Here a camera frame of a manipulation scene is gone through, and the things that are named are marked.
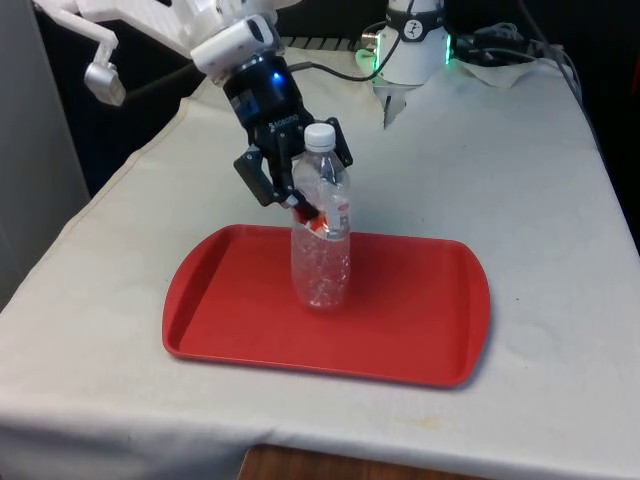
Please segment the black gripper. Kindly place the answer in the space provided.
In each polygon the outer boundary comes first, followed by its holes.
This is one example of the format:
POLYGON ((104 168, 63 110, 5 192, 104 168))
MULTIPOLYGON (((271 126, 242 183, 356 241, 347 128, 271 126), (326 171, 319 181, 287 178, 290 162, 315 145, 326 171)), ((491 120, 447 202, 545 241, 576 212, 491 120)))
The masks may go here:
MULTIPOLYGON (((293 210, 303 222, 319 216, 319 210, 295 188, 293 157, 304 149, 304 129, 314 122, 285 59, 277 54, 255 55, 233 71, 223 86, 242 128, 247 150, 234 168, 257 201, 264 207, 277 203, 293 210)), ((319 125, 334 132, 332 151, 344 167, 353 156, 337 118, 319 125)))

